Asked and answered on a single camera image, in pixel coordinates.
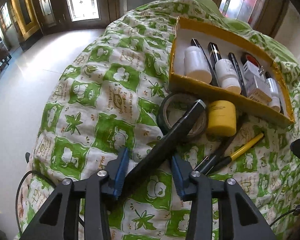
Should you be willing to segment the green patterned quilt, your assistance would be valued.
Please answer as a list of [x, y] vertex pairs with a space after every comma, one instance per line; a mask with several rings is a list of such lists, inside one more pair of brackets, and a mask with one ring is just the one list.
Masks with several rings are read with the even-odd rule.
[[132, 150], [135, 166], [162, 138], [155, 116], [168, 94], [170, 52], [179, 17], [216, 25], [263, 49], [279, 64], [295, 124], [279, 128], [250, 116], [231, 145], [239, 148], [259, 132], [264, 138], [215, 179], [235, 178], [273, 223], [278, 239], [288, 239], [298, 218], [300, 159], [290, 145], [300, 139], [300, 65], [292, 53], [248, 24], [223, 16], [211, 0], [158, 0], [127, 12], [106, 27], [68, 65], [45, 105], [27, 177], [17, 199], [20, 233], [53, 191], [45, 178], [81, 180]]

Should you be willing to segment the white bottle red label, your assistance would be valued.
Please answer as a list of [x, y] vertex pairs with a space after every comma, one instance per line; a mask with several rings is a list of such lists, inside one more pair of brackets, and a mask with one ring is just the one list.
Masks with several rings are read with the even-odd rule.
[[229, 59], [220, 59], [216, 65], [216, 74], [220, 87], [235, 94], [241, 93], [238, 76]]

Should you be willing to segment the yellow black pen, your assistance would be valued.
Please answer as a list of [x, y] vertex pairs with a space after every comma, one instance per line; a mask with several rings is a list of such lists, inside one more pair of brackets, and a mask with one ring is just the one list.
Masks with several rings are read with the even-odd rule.
[[251, 139], [249, 142], [247, 142], [245, 145], [243, 145], [241, 148], [239, 148], [237, 151], [235, 151], [234, 153], [232, 153], [229, 156], [226, 156], [226, 157], [222, 158], [207, 174], [216, 173], [217, 171], [219, 171], [222, 168], [226, 167], [231, 162], [236, 160], [238, 157], [245, 154], [245, 152], [247, 152], [249, 149], [251, 149], [263, 137], [264, 137], [264, 133], [258, 134], [253, 139]]

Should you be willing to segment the black marker orange ends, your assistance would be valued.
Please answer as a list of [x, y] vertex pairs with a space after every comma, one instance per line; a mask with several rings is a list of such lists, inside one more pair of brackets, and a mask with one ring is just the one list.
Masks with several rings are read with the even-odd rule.
[[235, 57], [234, 53], [229, 53], [228, 58], [232, 62], [233, 66], [235, 68], [235, 71], [237, 73], [239, 84], [241, 86], [241, 95], [247, 97], [247, 91], [246, 91], [246, 88], [245, 88], [243, 76], [242, 76], [241, 70], [239, 68], [239, 65], [238, 65], [238, 62], [236, 60], [236, 57]]

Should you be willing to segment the black electrical tape roll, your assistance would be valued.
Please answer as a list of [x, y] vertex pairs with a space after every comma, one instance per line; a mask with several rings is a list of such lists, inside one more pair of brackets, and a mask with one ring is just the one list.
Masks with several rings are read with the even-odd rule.
[[249, 61], [252, 64], [254, 64], [255, 66], [257, 66], [258, 68], [261, 67], [260, 63], [258, 62], [258, 60], [251, 54], [244, 52], [241, 56], [241, 62], [243, 65], [245, 65], [245, 63]]

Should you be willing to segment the white medicine box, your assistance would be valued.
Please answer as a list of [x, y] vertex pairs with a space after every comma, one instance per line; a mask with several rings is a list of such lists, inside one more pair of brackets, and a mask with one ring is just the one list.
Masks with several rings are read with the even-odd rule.
[[253, 76], [246, 85], [247, 98], [267, 105], [272, 101], [270, 89], [259, 77]]

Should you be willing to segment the white power adapter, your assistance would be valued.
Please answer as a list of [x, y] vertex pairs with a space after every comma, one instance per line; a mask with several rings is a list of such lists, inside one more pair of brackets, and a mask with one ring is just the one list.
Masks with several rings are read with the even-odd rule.
[[250, 81], [253, 77], [258, 77], [262, 81], [265, 81], [264, 73], [266, 72], [266, 70], [264, 69], [263, 66], [257, 67], [252, 62], [247, 61], [243, 65], [243, 72], [244, 72], [244, 77], [247, 81]]

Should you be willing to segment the white bottle green label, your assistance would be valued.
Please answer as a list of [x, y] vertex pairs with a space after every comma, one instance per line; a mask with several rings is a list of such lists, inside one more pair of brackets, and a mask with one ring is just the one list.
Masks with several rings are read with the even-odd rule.
[[200, 48], [189, 46], [184, 53], [185, 75], [209, 84], [212, 80], [211, 73]]

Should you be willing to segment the small black block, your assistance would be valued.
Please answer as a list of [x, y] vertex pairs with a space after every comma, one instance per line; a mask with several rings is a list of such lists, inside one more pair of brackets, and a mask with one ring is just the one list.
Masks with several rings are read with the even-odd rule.
[[210, 62], [209, 62], [209, 60], [208, 60], [208, 58], [207, 58], [207, 56], [206, 56], [206, 53], [205, 53], [205, 51], [203, 50], [203, 48], [202, 48], [202, 46], [200, 45], [200, 43], [198, 42], [198, 40], [195, 39], [195, 38], [192, 38], [192, 39], [191, 39], [191, 45], [192, 45], [192, 46], [196, 46], [196, 47], [198, 47], [198, 48], [201, 49], [201, 51], [202, 51], [202, 53], [203, 53], [203, 55], [204, 55], [204, 59], [205, 59], [205, 62], [206, 62], [206, 64], [207, 64], [207, 67], [209, 68], [209, 71], [210, 71], [211, 76], [212, 76], [212, 80], [211, 80], [210, 84], [213, 85], [213, 86], [219, 87], [218, 81], [217, 81], [217, 79], [216, 79], [215, 72], [214, 72], [213, 68], [211, 67], [211, 64], [210, 64]]

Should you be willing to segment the wooden doors with glass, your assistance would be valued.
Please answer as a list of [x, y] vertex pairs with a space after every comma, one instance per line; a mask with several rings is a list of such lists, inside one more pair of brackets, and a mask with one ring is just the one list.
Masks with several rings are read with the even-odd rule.
[[[126, 12], [156, 0], [7, 0], [1, 19], [23, 39], [74, 29], [104, 28]], [[288, 0], [212, 0], [225, 17], [240, 20], [274, 37]]]

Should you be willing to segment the yellow taped foam tray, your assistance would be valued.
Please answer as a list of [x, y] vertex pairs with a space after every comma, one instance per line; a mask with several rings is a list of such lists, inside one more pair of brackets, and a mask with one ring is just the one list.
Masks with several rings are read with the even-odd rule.
[[282, 127], [295, 122], [279, 64], [257, 45], [209, 23], [179, 17], [168, 87], [237, 109]]

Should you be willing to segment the long black tube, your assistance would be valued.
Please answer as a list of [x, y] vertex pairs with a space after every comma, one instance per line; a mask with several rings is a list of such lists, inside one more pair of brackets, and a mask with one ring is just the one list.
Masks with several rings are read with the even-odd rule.
[[121, 199], [133, 193], [160, 165], [172, 155], [174, 149], [187, 137], [196, 121], [204, 113], [205, 103], [198, 99], [192, 107], [173, 125], [172, 129], [151, 149], [127, 175], [121, 192]]

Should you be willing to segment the short black marker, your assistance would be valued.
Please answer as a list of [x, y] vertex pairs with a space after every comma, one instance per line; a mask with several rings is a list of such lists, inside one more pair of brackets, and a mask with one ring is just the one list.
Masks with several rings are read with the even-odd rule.
[[222, 57], [215, 43], [210, 42], [207, 46], [207, 49], [210, 55], [211, 67], [213, 70], [213, 83], [215, 84], [215, 86], [219, 87], [215, 65]]

